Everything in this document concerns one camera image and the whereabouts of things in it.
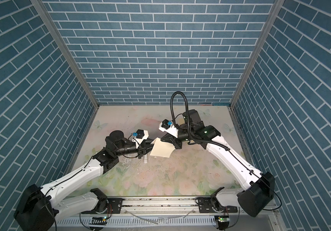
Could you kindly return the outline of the beige letter paper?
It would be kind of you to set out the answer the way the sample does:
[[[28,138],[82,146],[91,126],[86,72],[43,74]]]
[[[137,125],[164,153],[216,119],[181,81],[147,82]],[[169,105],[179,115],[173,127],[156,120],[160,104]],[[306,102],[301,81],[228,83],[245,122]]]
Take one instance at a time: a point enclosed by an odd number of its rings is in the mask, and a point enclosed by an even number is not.
[[[169,158],[172,152],[175,150],[173,144],[168,142],[161,141],[160,138],[156,138],[154,141],[151,142],[153,144],[152,150],[150,152],[150,156],[153,157],[165,157]]]

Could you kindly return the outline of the yellow envelope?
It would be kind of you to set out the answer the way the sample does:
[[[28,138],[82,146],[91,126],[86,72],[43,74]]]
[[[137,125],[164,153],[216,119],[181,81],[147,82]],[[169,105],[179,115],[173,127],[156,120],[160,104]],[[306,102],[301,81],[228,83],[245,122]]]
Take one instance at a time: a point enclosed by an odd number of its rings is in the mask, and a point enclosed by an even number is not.
[[[182,127],[185,126],[187,122],[185,121],[185,117],[181,115],[180,117],[177,118],[177,123]]]

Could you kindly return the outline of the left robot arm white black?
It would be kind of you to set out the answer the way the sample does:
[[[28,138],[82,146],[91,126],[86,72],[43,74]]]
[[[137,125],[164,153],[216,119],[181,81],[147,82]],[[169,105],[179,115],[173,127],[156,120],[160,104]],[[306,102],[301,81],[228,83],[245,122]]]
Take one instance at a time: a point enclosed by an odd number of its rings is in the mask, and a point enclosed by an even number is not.
[[[115,167],[120,156],[142,158],[149,153],[154,140],[148,132],[138,130],[133,140],[122,131],[113,131],[105,138],[106,146],[89,161],[71,173],[43,186],[33,184],[22,193],[14,218],[24,231],[47,231],[57,222],[82,212],[111,215],[112,205],[98,188],[72,198],[68,196],[90,180]]]

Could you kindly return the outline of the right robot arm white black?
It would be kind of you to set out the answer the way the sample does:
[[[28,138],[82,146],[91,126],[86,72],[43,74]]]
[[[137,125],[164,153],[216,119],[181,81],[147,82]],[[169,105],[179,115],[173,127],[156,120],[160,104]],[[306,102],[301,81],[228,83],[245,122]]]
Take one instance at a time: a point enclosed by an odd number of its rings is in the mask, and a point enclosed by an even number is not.
[[[262,173],[259,169],[242,158],[213,126],[205,126],[198,112],[194,109],[183,113],[184,124],[163,120],[159,130],[166,132],[162,142],[181,149],[186,141],[194,141],[215,156],[235,177],[240,189],[220,187],[211,195],[212,206],[220,211],[223,207],[240,207],[252,217],[265,210],[274,198],[275,177]]]

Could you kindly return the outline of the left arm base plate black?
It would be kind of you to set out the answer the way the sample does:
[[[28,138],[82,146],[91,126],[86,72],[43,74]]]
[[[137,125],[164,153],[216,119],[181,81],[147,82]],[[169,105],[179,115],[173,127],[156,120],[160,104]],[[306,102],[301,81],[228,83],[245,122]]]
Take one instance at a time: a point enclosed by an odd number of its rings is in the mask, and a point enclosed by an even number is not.
[[[106,201],[99,201],[94,209],[84,211],[82,214],[120,214],[122,205],[122,198],[108,198]]]

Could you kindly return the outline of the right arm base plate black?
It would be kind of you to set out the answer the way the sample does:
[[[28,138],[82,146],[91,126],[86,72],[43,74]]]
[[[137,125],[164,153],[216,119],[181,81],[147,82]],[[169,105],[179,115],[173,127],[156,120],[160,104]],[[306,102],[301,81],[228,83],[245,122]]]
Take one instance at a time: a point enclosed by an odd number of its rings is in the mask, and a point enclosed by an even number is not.
[[[194,199],[200,213],[237,213],[238,208],[234,206],[223,207],[210,197],[196,197]]]

